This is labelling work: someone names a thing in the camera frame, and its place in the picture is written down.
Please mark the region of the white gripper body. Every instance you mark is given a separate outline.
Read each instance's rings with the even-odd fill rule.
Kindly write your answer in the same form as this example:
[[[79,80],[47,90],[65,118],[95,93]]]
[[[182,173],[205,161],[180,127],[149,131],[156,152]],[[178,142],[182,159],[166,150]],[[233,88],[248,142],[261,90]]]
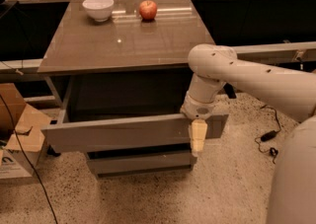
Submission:
[[[189,94],[186,94],[180,112],[191,120],[207,120],[211,117],[213,109],[214,103],[202,103],[193,99]]]

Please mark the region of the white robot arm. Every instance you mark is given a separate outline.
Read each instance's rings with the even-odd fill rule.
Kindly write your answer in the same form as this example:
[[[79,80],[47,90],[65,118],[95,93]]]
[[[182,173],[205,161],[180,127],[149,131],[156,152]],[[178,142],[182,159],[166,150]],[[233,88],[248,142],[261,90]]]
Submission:
[[[181,112],[195,155],[203,150],[206,120],[214,98],[228,83],[299,125],[288,135],[276,161],[267,224],[316,224],[316,74],[237,58],[228,46],[199,44],[188,64],[193,78]]]

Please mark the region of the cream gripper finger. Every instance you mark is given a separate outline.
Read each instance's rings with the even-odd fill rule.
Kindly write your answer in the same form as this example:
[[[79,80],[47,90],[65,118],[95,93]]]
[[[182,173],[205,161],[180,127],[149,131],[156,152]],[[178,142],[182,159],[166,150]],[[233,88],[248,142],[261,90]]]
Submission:
[[[203,119],[195,119],[189,127],[191,148],[194,153],[203,150],[204,141],[207,133],[207,123]]]

